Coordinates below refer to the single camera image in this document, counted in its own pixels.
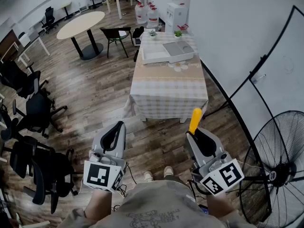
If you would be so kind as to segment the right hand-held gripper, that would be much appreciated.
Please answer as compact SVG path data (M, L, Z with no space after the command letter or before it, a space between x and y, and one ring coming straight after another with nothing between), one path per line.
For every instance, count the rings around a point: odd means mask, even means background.
M238 161L213 133L203 128L197 128L194 134L187 131L186 144L194 161L190 171L198 192L217 196L244 179Z

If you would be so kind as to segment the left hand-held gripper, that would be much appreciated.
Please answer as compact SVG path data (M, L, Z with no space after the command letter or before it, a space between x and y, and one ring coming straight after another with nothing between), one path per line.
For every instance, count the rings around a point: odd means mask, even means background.
M84 163L84 185L96 190L117 191L127 167L125 140L124 122L113 123L94 137L89 159Z

